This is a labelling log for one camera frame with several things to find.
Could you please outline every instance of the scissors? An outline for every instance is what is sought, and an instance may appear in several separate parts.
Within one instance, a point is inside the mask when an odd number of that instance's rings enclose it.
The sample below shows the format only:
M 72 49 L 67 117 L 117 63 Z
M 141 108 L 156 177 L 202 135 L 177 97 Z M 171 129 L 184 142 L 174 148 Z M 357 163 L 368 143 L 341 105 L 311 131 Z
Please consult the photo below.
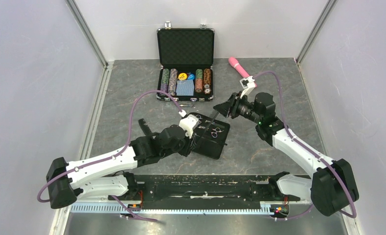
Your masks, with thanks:
M 199 119 L 199 125 L 200 125 L 200 124 L 202 123 L 202 121 L 201 121 L 201 120 L 203 119 L 203 118 L 202 118 L 202 116 L 201 116 L 200 114 L 198 114 L 198 115 L 196 115 L 196 118 L 198 118 L 198 119 Z
M 211 136 L 212 136 L 213 138 L 217 138 L 217 133 L 223 132 L 223 131 L 220 129 L 220 127 L 214 128 L 213 131 L 211 132 Z

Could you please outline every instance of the marble-patterned surface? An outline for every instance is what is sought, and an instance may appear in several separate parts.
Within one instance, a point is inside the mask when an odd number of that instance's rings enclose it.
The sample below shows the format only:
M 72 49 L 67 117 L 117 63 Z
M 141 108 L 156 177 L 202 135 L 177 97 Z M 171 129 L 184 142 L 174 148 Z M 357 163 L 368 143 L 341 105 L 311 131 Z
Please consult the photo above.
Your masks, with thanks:
M 273 70 L 278 73 L 284 93 L 285 112 L 289 126 L 312 147 L 322 151 L 315 120 L 298 68 L 292 58 L 245 58 L 239 62 L 249 74 Z M 209 115 L 212 107 L 226 101 L 232 92 L 241 89 L 239 73 L 227 59 L 215 59 L 215 98 L 212 102 L 196 102 L 193 107 L 183 107 L 189 112 Z M 159 60 L 115 61 L 107 94 L 97 127 L 91 156 L 109 152 L 123 146 L 128 137 L 129 113 L 135 99 L 148 90 L 156 89 L 159 78 Z M 280 117 L 277 83 L 273 76 L 257 79 L 258 87 L 250 94 L 265 91 L 274 96 L 276 113 Z M 145 118 L 152 131 L 178 124 L 180 116 L 172 102 L 157 101 L 155 94 L 144 97 L 137 105 L 132 123 L 131 140 L 142 135 L 137 120 Z M 132 170 L 137 174 L 277 174 L 288 171 L 305 172 L 279 150 L 260 140 L 254 124 L 244 118 L 234 120 L 218 117 L 231 125 L 227 146 L 218 160 L 196 153 L 188 157 L 174 154 L 157 164 Z

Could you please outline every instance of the poker chip stack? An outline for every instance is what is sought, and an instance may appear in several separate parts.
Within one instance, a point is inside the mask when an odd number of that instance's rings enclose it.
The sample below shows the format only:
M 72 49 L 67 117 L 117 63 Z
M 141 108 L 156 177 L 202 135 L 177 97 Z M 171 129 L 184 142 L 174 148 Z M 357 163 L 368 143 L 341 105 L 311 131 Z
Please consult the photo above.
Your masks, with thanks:
M 162 76 L 161 76 L 160 91 L 162 91 L 162 92 L 168 91 L 169 79 L 170 79 L 170 70 L 169 69 L 163 69 L 162 70 Z
M 177 87 L 177 69 L 171 69 L 170 79 L 168 80 L 168 93 L 170 95 L 176 95 Z
M 211 92 L 211 89 L 210 89 L 210 85 L 211 85 L 211 70 L 210 69 L 205 69 L 204 70 L 204 78 L 203 78 L 203 82 L 204 82 L 204 93 L 205 94 L 210 94 Z
M 203 91 L 203 70 L 196 70 L 196 92 Z

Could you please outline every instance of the black tray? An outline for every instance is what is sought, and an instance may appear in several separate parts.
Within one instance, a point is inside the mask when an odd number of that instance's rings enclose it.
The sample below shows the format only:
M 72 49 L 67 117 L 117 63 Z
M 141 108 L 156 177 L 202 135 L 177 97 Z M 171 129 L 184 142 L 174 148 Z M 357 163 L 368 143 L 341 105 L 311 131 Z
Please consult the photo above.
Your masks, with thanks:
M 173 96 L 175 100 L 179 101 L 211 101 L 214 98 L 214 73 L 211 68 L 213 65 L 214 30 L 211 28 L 160 28 L 157 30 L 157 37 L 161 63 L 158 90 L 161 87 L 163 69 L 177 69 L 178 74 L 190 72 L 194 75 L 197 69 L 211 69 L 210 94 L 194 91 L 193 96 Z M 170 100 L 160 94 L 157 94 L 157 99 Z
M 202 119 L 200 119 L 202 123 L 199 126 L 207 127 L 208 122 L 206 123 L 205 121 L 206 120 L 211 121 L 211 118 L 204 116 L 202 114 L 189 113 L 189 115 L 190 114 L 193 114 L 194 116 L 200 115 L 202 117 Z M 196 141 L 195 143 L 198 144 L 201 141 L 201 144 L 197 148 L 193 149 L 192 152 L 204 155 L 212 159 L 219 159 L 222 154 L 223 147 L 226 145 L 226 139 L 229 134 L 230 124 L 219 120 L 214 120 L 213 122 L 214 122 L 214 125 L 213 124 L 210 125 L 209 129 L 206 132 L 204 132 L 205 129 L 200 129 L 198 127 L 194 129 L 194 133 L 197 134 L 197 137 L 196 137 L 197 140 L 195 140 Z M 216 127 L 219 127 L 220 129 L 222 129 L 223 132 L 217 133 L 218 134 L 217 138 L 213 138 L 211 136 L 211 132 L 213 131 L 212 129 Z

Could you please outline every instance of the case lid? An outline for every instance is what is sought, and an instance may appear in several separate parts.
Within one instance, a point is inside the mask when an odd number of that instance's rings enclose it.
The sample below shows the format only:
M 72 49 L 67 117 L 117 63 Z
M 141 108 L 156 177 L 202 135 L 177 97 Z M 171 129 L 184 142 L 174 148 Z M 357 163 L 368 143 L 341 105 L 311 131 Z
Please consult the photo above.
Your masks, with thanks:
M 211 28 L 160 28 L 159 61 L 166 67 L 213 64 L 214 30 Z

